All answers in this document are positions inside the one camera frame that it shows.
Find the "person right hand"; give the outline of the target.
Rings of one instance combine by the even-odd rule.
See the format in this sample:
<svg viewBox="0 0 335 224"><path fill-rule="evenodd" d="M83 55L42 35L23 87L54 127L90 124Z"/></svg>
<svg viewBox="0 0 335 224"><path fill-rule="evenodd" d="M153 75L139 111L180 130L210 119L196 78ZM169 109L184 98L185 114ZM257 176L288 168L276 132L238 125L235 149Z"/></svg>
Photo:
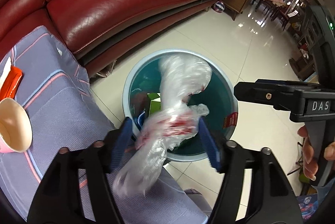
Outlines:
<svg viewBox="0 0 335 224"><path fill-rule="evenodd" d="M302 148L303 153L303 172L304 175L311 179L312 181L316 180L316 173L318 171L317 160L314 158L314 149L309 141L308 130L306 126L302 126L298 130L298 135L303 137L304 144ZM334 152L334 142L332 142L324 151L324 158L327 161L334 161L335 159Z"/></svg>

